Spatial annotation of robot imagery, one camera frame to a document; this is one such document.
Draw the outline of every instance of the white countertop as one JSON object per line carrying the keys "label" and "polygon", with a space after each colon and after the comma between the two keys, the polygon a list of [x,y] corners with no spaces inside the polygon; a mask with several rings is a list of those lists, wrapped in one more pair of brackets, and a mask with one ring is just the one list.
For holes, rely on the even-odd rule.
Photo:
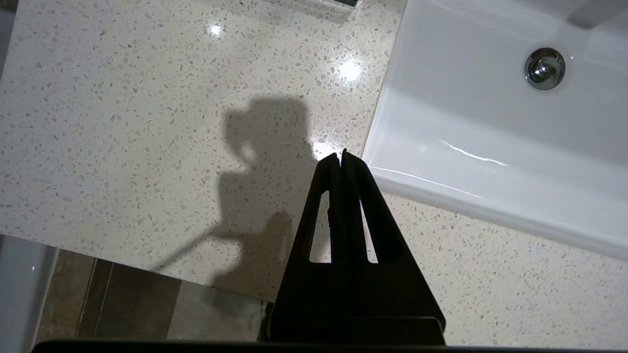
{"label": "white countertop", "polygon": [[[362,151],[404,5],[21,0],[0,232],[273,300],[317,160]],[[628,349],[625,262],[386,200],[449,344]]]}

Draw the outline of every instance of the sink drain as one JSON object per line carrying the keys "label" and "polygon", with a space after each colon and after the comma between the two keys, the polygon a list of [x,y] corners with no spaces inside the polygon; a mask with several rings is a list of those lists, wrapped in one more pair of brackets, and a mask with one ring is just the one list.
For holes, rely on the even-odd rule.
{"label": "sink drain", "polygon": [[540,48],[526,60],[524,72],[526,80],[535,89],[552,89],[565,76],[565,59],[552,48]]}

